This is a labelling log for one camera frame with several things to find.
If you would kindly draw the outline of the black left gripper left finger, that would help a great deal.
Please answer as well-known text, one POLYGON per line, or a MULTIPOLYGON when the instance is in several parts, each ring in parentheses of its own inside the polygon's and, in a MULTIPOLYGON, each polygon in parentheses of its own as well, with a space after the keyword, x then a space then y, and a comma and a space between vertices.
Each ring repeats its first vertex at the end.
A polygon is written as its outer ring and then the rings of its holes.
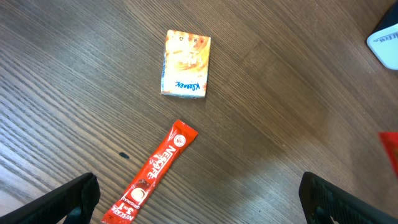
POLYGON ((89 223, 100 196, 97 177, 88 172, 2 216, 1 223, 89 223))

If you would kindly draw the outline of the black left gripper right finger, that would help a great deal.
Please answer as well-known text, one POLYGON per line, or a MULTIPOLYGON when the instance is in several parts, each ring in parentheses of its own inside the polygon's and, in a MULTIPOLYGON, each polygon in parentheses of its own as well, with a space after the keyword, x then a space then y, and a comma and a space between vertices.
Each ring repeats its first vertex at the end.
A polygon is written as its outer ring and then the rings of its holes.
POLYGON ((310 224, 397 224, 397 219, 370 206, 312 172, 304 172, 299 197, 310 224))

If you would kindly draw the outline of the red stick sachet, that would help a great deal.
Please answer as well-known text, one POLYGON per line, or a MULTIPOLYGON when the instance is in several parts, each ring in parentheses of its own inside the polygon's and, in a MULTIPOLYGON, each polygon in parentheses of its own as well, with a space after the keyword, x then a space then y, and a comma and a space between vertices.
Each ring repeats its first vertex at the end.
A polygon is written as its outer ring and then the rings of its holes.
POLYGON ((159 147, 150 156, 123 196, 104 214, 102 223, 131 224, 174 160, 192 143, 198 132, 176 120, 159 147))

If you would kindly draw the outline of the red candy bag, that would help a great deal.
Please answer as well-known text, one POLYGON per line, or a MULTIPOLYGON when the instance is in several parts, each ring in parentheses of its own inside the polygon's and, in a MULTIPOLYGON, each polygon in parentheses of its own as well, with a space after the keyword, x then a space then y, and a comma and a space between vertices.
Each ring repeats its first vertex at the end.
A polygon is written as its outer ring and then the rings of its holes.
POLYGON ((386 153, 391 162, 392 169, 395 175, 398 175, 398 163, 397 163, 397 141, 398 141, 398 133, 397 132, 380 132, 379 137, 381 142, 386 150, 386 153))

